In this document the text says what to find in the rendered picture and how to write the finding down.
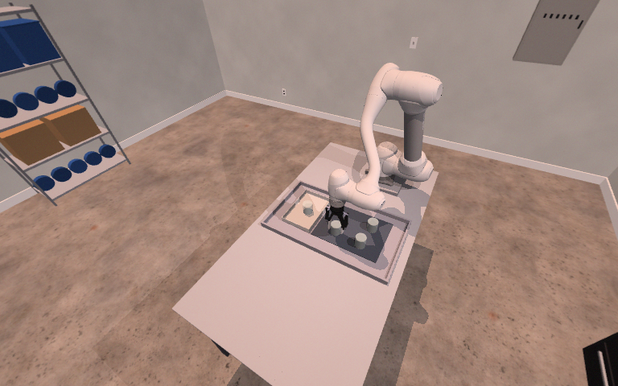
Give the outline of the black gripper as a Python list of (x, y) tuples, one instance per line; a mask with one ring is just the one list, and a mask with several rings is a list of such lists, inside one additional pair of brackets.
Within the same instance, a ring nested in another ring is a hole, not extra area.
[[(326, 206), (326, 214), (325, 214), (325, 219), (328, 220), (328, 229), (331, 227), (331, 222), (332, 222), (332, 217), (333, 215), (338, 216), (338, 218), (340, 219), (340, 223), (341, 223), (341, 232), (340, 234), (342, 234), (344, 232), (344, 227), (348, 226), (348, 213), (344, 212), (344, 206), (343, 207), (333, 207), (333, 206)], [(331, 210), (331, 215), (329, 216), (329, 210)], [(344, 218), (343, 218), (343, 214), (344, 214)]]

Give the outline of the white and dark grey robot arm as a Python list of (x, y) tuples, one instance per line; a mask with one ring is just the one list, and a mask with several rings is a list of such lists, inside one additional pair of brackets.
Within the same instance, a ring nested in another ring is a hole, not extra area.
[[(346, 201), (369, 211), (378, 211), (385, 196), (378, 183), (393, 186), (396, 176), (414, 182), (427, 181), (433, 164), (422, 151), (425, 110), (441, 97), (441, 80), (427, 73), (400, 71), (387, 63), (377, 72), (369, 87), (360, 120), (360, 135), (369, 169), (359, 183), (353, 182), (343, 169), (334, 170), (328, 180), (329, 203), (343, 207)], [(387, 100), (396, 100), (404, 111), (404, 151), (391, 142), (376, 147), (373, 123)]]

